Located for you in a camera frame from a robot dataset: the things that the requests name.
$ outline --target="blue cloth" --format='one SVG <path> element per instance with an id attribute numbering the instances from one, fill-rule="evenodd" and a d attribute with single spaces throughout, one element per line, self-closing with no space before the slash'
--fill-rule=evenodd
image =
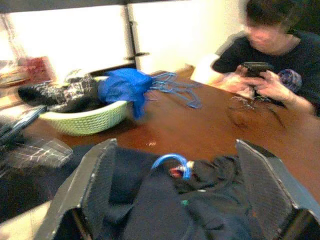
<path id="1" fill-rule="evenodd" d="M 98 86 L 98 98 L 103 103 L 116 101 L 133 102 L 133 116 L 138 119 L 145 114 L 145 92 L 152 85 L 152 77 L 134 68 L 120 68 L 107 71 L 103 75 L 109 78 Z"/>

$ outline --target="hand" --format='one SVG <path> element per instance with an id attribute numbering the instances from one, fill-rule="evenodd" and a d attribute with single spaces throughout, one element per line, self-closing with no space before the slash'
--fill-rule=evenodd
<path id="1" fill-rule="evenodd" d="M 247 91 L 251 86 L 264 85 L 266 81 L 261 77 L 245 77 L 248 69 L 239 65 L 235 72 L 230 73 L 223 79 L 221 88 L 232 93 Z"/>
<path id="2" fill-rule="evenodd" d="M 260 76 L 264 77 L 265 84 L 254 88 L 258 94 L 280 102 L 287 102 L 294 95 L 293 92 L 281 83 L 280 77 L 274 72 L 267 70 L 260 72 Z"/>

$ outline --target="green plastic basket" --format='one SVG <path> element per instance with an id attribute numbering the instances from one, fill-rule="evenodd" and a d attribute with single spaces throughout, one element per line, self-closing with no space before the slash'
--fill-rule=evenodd
<path id="1" fill-rule="evenodd" d="M 71 136 L 92 135 L 109 129 L 125 119 L 127 101 L 116 101 L 107 106 L 85 112 L 46 112 L 39 116 L 53 128 Z"/>

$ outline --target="glasses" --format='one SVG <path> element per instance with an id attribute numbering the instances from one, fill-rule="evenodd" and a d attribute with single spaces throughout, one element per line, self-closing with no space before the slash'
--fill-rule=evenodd
<path id="1" fill-rule="evenodd" d="M 257 114 L 269 112 L 283 128 L 286 128 L 279 115 L 270 106 L 271 103 L 272 101 L 264 96 L 256 96 L 253 99 L 234 96 L 228 101 L 226 114 L 234 125 L 247 128 Z"/>

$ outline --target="white wall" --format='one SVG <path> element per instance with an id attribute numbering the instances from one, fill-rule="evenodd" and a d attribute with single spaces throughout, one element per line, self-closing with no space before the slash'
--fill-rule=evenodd
<path id="1" fill-rule="evenodd" d="M 138 59 L 145 73 L 195 65 L 242 29 L 238 0 L 137 3 L 129 11 L 137 50 L 150 52 Z M 60 80 L 73 69 L 89 72 L 128 63 L 124 58 L 131 55 L 120 5 L 18 12 L 11 18 L 26 53 L 48 56 Z M 1 58 L 8 59 L 3 31 L 0 38 Z"/>

